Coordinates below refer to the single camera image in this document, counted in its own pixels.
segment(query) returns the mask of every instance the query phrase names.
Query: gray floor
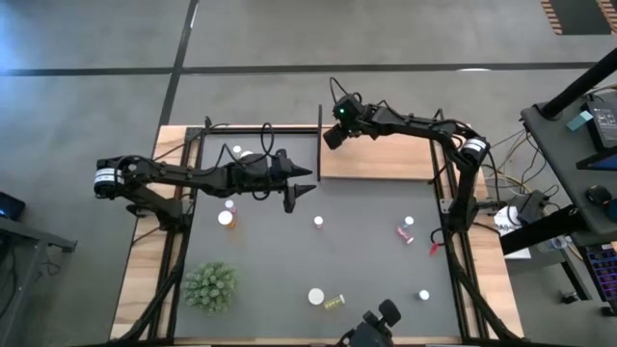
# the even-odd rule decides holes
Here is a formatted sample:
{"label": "gray floor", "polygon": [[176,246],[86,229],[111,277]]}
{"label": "gray floor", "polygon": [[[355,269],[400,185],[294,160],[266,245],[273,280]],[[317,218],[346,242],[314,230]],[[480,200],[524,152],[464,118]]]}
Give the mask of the gray floor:
{"label": "gray floor", "polygon": [[[0,1],[0,68],[170,67],[188,0]],[[185,65],[581,62],[614,38],[558,37],[539,0],[203,0]],[[467,121],[492,142],[521,128],[519,111],[559,92],[581,70],[342,73],[365,99],[400,112]],[[328,74],[183,76],[172,124],[313,123],[332,105]],[[97,158],[149,155],[168,76],[0,78],[0,190],[28,202],[25,221],[79,239],[43,279],[29,310],[27,346],[106,339],[134,219],[122,201],[92,193]],[[495,149],[501,161],[508,145]],[[524,145],[507,172],[531,160]],[[529,185],[555,182],[545,170]],[[561,192],[555,198],[568,203]],[[537,341],[610,345],[614,320],[601,305],[559,306],[560,268],[512,277],[525,334]]]}

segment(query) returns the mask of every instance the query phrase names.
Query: green plant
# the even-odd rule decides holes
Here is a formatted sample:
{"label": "green plant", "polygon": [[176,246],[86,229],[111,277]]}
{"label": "green plant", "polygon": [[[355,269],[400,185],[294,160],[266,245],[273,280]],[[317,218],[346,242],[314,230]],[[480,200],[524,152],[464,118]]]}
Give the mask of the green plant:
{"label": "green plant", "polygon": [[182,284],[184,300],[208,313],[225,312],[231,305],[238,278],[234,268],[217,261],[205,263],[186,275]]}

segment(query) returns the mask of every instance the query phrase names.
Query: black metal stand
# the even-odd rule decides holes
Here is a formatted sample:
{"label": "black metal stand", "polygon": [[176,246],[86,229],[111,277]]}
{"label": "black metal stand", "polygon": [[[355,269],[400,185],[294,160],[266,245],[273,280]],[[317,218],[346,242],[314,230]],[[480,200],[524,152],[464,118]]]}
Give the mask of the black metal stand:
{"label": "black metal stand", "polygon": [[20,270],[15,269],[15,272],[19,272],[19,276],[15,275],[17,277],[16,292],[0,320],[0,347],[8,347],[18,345],[17,341],[23,335],[21,328],[28,297],[37,280],[39,267],[46,255],[47,247],[55,246],[61,248],[64,253],[72,253],[77,242],[4,218],[0,218],[0,237],[6,242],[3,244],[3,257],[0,260],[6,259],[9,252],[14,254],[14,248],[20,243],[26,245],[25,248],[33,248],[27,250],[29,257],[27,265],[20,265]]}

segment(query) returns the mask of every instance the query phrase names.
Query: white label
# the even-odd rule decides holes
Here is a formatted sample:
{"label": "white label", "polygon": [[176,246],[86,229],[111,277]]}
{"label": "white label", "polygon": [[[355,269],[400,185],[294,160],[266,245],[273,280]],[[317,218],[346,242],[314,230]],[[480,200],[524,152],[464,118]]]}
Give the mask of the white label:
{"label": "white label", "polygon": [[[101,174],[101,175],[97,175],[94,178],[94,184],[96,184],[98,182],[113,182],[113,181],[114,181],[114,175],[113,174]],[[118,183],[124,184],[124,178],[118,176]]]}

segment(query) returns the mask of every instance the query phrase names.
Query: wooden board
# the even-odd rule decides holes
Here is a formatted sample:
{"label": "wooden board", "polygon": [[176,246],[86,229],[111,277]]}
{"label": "wooden board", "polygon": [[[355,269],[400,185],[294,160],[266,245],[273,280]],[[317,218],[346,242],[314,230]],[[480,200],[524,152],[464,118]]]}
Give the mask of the wooden board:
{"label": "wooden board", "polygon": [[[288,127],[292,125],[277,125],[277,127]],[[181,144],[184,141],[184,133],[186,130],[185,125],[179,126],[163,126],[161,127],[155,156]],[[394,139],[394,146],[399,140],[395,140],[397,137],[385,137],[384,139]],[[403,142],[398,143],[398,146],[408,146],[405,140],[409,137],[404,137]],[[367,145],[374,146],[372,140],[368,139]],[[358,145],[354,145],[356,151],[363,152],[362,148]],[[165,160],[168,163],[179,163],[179,157],[181,150],[177,150],[167,156]],[[417,165],[413,169],[418,178],[397,178],[397,179],[430,179],[433,178],[433,167],[430,159],[430,150],[428,143],[426,143],[426,149],[423,151],[416,151],[416,155],[421,156],[420,159],[415,159]],[[195,162],[195,153],[192,151],[189,162]],[[174,188],[162,185],[152,185],[153,190],[158,192],[164,197],[171,197],[174,193]],[[484,184],[484,177],[480,172],[478,176],[478,182],[476,185],[476,197],[479,199],[485,199],[487,197],[486,185]],[[491,220],[486,220],[487,217],[478,217],[476,221],[485,223],[487,225],[493,225]],[[156,221],[148,218],[140,220],[135,232],[135,237],[153,229],[156,227]],[[505,260],[499,244],[499,238],[493,232],[484,229],[482,227],[473,227],[469,231],[469,241],[473,253],[473,260],[475,264],[475,270],[477,273],[480,291],[486,298],[489,305],[494,309],[497,316],[505,323],[505,325],[515,334],[522,336],[523,328],[517,311],[516,303],[514,301],[514,294],[512,292],[512,286],[508,277],[508,272],[505,267]],[[159,272],[159,266],[161,263],[161,255],[163,252],[163,246],[165,243],[164,233],[161,231],[154,232],[151,236],[141,240],[136,244],[130,253],[128,264],[124,276],[124,282],[121,290],[121,297],[118,304],[116,317],[114,320],[113,328],[110,337],[116,338],[124,334],[144,311],[148,302],[151,300],[154,289],[156,286],[156,278]],[[469,327],[471,330],[475,330],[477,335],[477,327],[474,327],[475,319],[473,318],[473,306],[469,296],[465,298],[466,310],[469,317]],[[164,315],[161,319],[160,332],[164,332],[167,327],[167,317],[170,309],[170,298],[166,299],[163,307]],[[216,342],[217,344],[306,344],[306,340],[294,340],[294,339],[267,339],[266,340],[243,340],[243,341],[199,341],[191,339],[180,339],[176,343],[183,344],[209,344],[206,342]],[[397,341],[398,343],[458,343],[459,338],[456,337],[413,337],[413,340]]]}
{"label": "wooden board", "polygon": [[[330,129],[324,125],[323,131]],[[321,139],[321,176],[326,178],[431,179],[429,142],[405,135],[348,139],[331,150]]]}

